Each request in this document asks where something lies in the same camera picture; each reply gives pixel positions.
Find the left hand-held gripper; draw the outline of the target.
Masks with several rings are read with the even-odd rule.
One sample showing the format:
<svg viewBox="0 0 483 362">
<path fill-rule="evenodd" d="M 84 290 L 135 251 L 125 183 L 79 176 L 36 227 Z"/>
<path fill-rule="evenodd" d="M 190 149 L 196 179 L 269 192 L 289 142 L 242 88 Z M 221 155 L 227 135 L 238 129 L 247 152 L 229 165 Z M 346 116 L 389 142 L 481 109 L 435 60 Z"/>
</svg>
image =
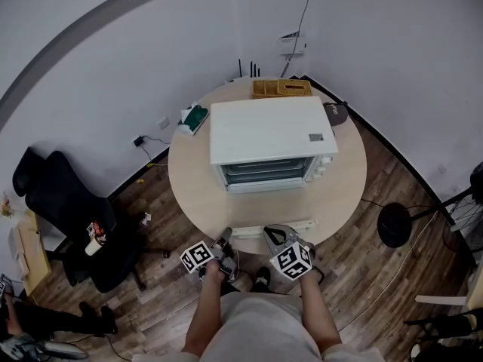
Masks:
<svg viewBox="0 0 483 362">
<path fill-rule="evenodd" d="M 220 267 L 220 263 L 226 256 L 234 256 L 229 245 L 231 235 L 232 228 L 226 227 L 216 243 L 208 246 L 204 241 L 199 241 L 181 253 L 180 261 L 189 273 L 201 270 L 207 262 L 213 259 L 218 261 Z"/>
</svg>

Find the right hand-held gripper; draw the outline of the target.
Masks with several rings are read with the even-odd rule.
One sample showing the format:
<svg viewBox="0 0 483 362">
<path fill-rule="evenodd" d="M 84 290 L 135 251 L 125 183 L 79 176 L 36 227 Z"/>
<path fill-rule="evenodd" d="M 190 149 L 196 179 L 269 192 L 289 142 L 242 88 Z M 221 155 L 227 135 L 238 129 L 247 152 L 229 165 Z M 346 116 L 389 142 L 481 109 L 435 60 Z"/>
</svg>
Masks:
<svg viewBox="0 0 483 362">
<path fill-rule="evenodd" d="M 295 281 L 312 270 L 312 261 L 315 255 L 308 244 L 299 242 L 299 234 L 289 225 L 266 225 L 263 228 L 263 237 L 268 244 L 270 252 L 274 255 L 270 262 L 275 270 L 291 281 Z"/>
</svg>

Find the white oven door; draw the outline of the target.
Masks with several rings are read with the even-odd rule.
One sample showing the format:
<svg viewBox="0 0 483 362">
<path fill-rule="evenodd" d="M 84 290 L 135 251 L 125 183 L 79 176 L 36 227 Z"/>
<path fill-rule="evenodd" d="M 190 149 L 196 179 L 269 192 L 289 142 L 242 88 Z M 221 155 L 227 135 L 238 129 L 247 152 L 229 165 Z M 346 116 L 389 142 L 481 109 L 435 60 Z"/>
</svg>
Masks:
<svg viewBox="0 0 483 362">
<path fill-rule="evenodd" d="M 313 185 L 292 181 L 282 189 L 279 184 L 269 184 L 249 192 L 229 197 L 229 225 L 237 239 L 263 238 L 267 225 L 287 225 L 306 241 L 319 242 L 321 219 L 318 206 L 321 196 Z"/>
</svg>

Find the person's left forearm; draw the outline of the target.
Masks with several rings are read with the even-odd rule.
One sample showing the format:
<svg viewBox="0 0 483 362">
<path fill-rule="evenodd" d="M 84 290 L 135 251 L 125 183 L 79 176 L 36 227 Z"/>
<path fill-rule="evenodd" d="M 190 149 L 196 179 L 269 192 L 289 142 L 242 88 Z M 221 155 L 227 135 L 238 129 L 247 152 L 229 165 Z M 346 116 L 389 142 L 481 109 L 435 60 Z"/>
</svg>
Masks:
<svg viewBox="0 0 483 362">
<path fill-rule="evenodd" d="M 205 279 L 182 352 L 201 357 L 221 328 L 220 297 L 224 276 L 217 260 L 206 263 Z"/>
</svg>

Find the person's right forearm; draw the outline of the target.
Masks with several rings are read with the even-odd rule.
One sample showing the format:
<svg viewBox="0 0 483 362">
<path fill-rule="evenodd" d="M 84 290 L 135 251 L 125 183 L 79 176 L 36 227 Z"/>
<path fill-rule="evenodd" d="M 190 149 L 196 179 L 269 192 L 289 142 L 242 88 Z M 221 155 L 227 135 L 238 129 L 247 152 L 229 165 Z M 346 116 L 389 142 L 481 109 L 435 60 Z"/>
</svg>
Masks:
<svg viewBox="0 0 483 362">
<path fill-rule="evenodd" d="M 340 334 L 326 306 L 318 285 L 318 272 L 313 269 L 299 278 L 303 305 L 303 326 L 323 354 L 342 343 Z"/>
</svg>

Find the white toaster oven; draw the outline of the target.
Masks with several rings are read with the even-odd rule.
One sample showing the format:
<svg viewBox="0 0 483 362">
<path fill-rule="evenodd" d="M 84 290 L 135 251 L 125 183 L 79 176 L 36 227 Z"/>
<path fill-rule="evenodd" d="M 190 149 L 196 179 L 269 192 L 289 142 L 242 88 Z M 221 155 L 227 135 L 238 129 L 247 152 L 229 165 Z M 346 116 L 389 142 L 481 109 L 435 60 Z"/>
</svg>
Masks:
<svg viewBox="0 0 483 362">
<path fill-rule="evenodd" d="M 229 194 L 269 184 L 286 189 L 319 178 L 339 149 L 319 97 L 282 97 L 214 103 L 210 114 L 210 163 Z M 223 165 L 302 161 L 302 177 L 229 184 Z"/>
</svg>

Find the person's right shoe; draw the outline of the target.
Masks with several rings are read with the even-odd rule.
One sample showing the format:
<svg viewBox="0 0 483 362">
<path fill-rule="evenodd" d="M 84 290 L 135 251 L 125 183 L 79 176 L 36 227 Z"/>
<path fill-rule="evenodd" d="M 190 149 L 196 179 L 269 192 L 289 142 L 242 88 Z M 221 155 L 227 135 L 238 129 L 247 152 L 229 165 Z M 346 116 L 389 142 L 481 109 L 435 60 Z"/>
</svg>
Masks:
<svg viewBox="0 0 483 362">
<path fill-rule="evenodd" d="M 255 275 L 251 292 L 271 293 L 272 291 L 269 289 L 270 281 L 271 281 L 270 270 L 266 266 L 261 267 Z"/>
</svg>

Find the beige round table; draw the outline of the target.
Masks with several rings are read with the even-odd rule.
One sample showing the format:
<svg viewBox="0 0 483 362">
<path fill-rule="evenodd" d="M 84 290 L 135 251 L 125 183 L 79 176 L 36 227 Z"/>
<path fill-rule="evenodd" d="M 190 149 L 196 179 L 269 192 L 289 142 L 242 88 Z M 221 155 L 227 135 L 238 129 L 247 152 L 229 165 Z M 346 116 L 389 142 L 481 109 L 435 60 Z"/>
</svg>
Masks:
<svg viewBox="0 0 483 362">
<path fill-rule="evenodd" d="M 210 114 L 214 103 L 253 100 L 253 81 L 249 77 L 237 79 L 214 90 L 201 99 L 201 106 L 209 110 L 207 119 L 195 135 L 176 132 L 168 155 L 168 172 L 177 203 L 189 220 L 210 238 L 218 238 L 229 225 L 229 194 L 210 163 Z M 326 96 L 314 90 L 312 96 L 324 103 Z M 334 235 L 349 220 L 362 197 L 367 174 L 366 154 L 361 136 L 351 120 L 332 127 L 338 154 L 325 172 L 308 182 L 321 196 L 318 206 L 321 228 L 320 244 Z M 246 253 L 267 254 L 265 238 L 237 239 L 232 233 L 231 245 Z"/>
</svg>

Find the person's grey shirt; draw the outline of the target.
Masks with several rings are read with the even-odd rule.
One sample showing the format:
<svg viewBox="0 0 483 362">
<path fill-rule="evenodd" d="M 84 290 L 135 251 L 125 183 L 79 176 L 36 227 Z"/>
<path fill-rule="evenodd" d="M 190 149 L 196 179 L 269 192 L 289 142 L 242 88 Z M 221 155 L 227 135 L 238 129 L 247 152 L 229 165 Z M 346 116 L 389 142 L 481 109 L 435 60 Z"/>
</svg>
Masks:
<svg viewBox="0 0 483 362">
<path fill-rule="evenodd" d="M 296 296 L 228 293 L 221 297 L 222 326 L 202 356 L 172 351 L 136 354 L 132 362 L 384 362 L 376 348 L 339 344 L 320 352 L 302 324 Z"/>
</svg>

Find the black standing fan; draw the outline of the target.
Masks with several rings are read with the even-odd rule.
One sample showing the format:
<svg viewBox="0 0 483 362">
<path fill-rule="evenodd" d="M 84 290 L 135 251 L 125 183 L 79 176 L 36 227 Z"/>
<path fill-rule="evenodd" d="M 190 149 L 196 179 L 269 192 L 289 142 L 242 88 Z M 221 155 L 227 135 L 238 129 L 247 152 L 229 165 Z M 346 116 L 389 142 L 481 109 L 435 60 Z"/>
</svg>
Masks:
<svg viewBox="0 0 483 362">
<path fill-rule="evenodd" d="M 483 162 L 471 172 L 469 188 L 422 212 L 412 215 L 409 207 L 396 202 L 382 206 L 377 219 L 380 239 L 387 247 L 399 248 L 408 242 L 413 222 L 439 212 L 449 215 L 470 253 L 483 251 Z"/>
</svg>

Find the green tissue pack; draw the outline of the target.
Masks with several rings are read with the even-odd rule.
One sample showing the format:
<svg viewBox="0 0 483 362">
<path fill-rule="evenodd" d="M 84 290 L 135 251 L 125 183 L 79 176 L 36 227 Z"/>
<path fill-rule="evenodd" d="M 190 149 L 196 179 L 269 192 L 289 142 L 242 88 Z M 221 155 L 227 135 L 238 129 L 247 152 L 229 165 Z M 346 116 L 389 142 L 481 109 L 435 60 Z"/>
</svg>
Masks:
<svg viewBox="0 0 483 362">
<path fill-rule="evenodd" d="M 177 124 L 177 129 L 181 133 L 193 136 L 201 127 L 209 115 L 209 110 L 193 102 L 188 109 L 181 111 L 181 119 Z"/>
</svg>

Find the red snack packet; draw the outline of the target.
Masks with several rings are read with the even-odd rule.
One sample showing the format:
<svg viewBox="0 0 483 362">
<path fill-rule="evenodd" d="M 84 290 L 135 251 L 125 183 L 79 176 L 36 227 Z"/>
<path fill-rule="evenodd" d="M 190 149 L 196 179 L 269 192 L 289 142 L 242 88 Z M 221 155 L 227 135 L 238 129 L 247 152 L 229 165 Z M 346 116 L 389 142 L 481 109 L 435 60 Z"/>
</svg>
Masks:
<svg viewBox="0 0 483 362">
<path fill-rule="evenodd" d="M 99 243 L 106 240 L 104 229 L 97 221 L 93 221 L 87 228 L 90 240 L 97 240 Z"/>
</svg>

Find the white paper cup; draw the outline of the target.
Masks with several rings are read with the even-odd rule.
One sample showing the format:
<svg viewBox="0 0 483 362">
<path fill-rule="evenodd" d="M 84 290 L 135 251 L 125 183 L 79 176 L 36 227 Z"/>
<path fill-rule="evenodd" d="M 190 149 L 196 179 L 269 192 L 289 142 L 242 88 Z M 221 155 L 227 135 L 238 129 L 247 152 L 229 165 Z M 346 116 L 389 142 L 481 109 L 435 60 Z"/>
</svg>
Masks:
<svg viewBox="0 0 483 362">
<path fill-rule="evenodd" d="M 99 249 L 103 246 L 103 242 L 98 236 L 93 236 L 89 244 L 85 248 L 85 253 L 87 256 L 93 256 Z"/>
</svg>

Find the dark grey cap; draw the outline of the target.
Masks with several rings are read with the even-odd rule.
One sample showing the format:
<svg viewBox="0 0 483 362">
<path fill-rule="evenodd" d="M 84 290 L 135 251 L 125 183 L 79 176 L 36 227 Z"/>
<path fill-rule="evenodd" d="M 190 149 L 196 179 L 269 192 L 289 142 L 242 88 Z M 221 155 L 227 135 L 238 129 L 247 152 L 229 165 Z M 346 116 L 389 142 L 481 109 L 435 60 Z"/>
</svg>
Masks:
<svg viewBox="0 0 483 362">
<path fill-rule="evenodd" d="M 348 118 L 349 112 L 345 102 L 323 103 L 329 123 L 332 127 L 343 124 Z"/>
</svg>

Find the woven rattan desk organiser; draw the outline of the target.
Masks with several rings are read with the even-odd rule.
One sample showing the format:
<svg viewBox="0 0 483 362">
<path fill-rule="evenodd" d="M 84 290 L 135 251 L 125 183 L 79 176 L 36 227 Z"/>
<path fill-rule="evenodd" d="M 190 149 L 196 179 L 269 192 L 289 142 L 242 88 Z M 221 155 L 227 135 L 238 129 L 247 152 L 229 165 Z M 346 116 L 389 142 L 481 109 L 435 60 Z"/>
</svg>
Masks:
<svg viewBox="0 0 483 362">
<path fill-rule="evenodd" d="M 311 84 L 307 80 L 276 79 L 253 81 L 253 99 L 310 96 L 312 96 L 312 88 Z"/>
</svg>

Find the black office chair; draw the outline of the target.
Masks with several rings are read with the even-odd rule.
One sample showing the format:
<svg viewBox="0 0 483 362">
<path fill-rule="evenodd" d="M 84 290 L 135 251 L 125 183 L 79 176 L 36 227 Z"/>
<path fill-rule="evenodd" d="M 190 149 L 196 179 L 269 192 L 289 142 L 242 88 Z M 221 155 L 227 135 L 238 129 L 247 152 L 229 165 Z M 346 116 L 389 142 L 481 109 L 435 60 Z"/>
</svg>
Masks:
<svg viewBox="0 0 483 362">
<path fill-rule="evenodd" d="M 73 286 L 90 278 L 101 293 L 115 289 L 128 276 L 137 288 L 146 289 L 136 265 L 144 253 L 168 258 L 169 250 L 148 248 L 140 233 L 142 217 L 130 215 L 107 198 L 93 194 L 78 178 L 67 157 L 60 151 L 47 158 L 27 148 L 17 165 L 12 183 L 26 206 L 66 236 L 70 243 L 63 253 L 48 251 L 49 260 L 59 261 Z M 90 242 L 87 228 L 97 221 L 106 240 L 93 256 L 85 248 Z"/>
</svg>

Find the white router black antennas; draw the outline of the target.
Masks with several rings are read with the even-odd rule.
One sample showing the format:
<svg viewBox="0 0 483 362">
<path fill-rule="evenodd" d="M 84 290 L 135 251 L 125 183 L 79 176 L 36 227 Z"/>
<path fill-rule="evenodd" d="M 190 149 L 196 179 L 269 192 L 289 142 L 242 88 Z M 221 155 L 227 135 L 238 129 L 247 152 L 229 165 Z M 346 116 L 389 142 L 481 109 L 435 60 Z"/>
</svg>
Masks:
<svg viewBox="0 0 483 362">
<path fill-rule="evenodd" d="M 249 62 L 248 69 L 246 69 L 242 63 L 242 60 L 238 60 L 238 69 L 235 75 L 229 79 L 229 82 L 235 81 L 237 79 L 249 77 L 249 78 L 259 78 L 260 77 L 260 67 L 257 66 L 253 61 Z"/>
</svg>

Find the white-legged wooden desk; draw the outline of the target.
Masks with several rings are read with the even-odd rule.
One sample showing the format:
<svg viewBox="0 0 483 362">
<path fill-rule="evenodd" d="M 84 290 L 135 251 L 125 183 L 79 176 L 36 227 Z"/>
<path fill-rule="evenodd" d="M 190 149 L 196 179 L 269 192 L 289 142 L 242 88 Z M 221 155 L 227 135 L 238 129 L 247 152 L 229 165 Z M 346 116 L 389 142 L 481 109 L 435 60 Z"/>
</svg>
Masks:
<svg viewBox="0 0 483 362">
<path fill-rule="evenodd" d="M 483 308 L 483 255 L 477 269 L 469 276 L 468 293 L 465 296 L 417 295 L 414 301 L 432 305 L 463 306 L 469 310 Z"/>
</svg>

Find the light wooden desk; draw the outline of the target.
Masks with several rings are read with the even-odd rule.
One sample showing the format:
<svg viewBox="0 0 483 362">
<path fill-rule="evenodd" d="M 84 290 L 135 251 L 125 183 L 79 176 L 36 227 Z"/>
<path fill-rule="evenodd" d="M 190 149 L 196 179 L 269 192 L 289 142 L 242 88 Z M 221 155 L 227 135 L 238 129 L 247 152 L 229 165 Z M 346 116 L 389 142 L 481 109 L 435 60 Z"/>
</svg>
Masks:
<svg viewBox="0 0 483 362">
<path fill-rule="evenodd" d="M 18 228 L 20 231 L 27 265 L 29 266 L 28 276 L 20 281 L 26 295 L 31 296 L 34 290 L 51 273 L 51 267 L 38 229 L 36 215 L 31 210 L 27 210 L 20 213 L 20 216 L 21 219 L 13 228 Z"/>
</svg>

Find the white papers stack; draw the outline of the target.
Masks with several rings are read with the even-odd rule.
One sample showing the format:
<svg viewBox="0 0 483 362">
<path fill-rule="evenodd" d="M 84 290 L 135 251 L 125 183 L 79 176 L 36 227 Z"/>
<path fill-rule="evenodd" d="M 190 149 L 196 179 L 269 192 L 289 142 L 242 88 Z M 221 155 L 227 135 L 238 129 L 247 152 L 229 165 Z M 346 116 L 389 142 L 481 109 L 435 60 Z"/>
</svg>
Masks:
<svg viewBox="0 0 483 362">
<path fill-rule="evenodd" d="M 27 265 L 25 250 L 18 228 L 12 228 L 10 230 L 8 244 L 11 257 L 17 267 L 17 277 L 20 280 L 24 280 L 29 274 L 29 266 Z"/>
</svg>

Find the small flower plant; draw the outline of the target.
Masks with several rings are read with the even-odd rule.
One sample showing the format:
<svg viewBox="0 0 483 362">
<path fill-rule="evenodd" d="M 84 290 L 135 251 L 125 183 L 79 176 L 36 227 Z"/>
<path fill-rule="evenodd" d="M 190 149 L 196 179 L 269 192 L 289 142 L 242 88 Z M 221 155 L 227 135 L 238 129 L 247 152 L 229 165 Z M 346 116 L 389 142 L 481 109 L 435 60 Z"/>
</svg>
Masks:
<svg viewBox="0 0 483 362">
<path fill-rule="evenodd" d="M 0 197 L 0 216 L 11 218 L 20 212 L 12 205 L 10 198 L 6 192 Z"/>
</svg>

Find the white wall box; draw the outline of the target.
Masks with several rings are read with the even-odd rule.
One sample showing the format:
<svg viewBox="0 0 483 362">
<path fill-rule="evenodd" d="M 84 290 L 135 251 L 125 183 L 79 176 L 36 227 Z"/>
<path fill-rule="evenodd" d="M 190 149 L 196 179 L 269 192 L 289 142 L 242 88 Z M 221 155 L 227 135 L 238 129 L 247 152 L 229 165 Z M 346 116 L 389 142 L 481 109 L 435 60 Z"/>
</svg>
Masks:
<svg viewBox="0 0 483 362">
<path fill-rule="evenodd" d="M 299 55 L 306 52 L 306 37 L 299 31 L 282 36 L 278 39 L 278 54 L 282 56 Z"/>
</svg>

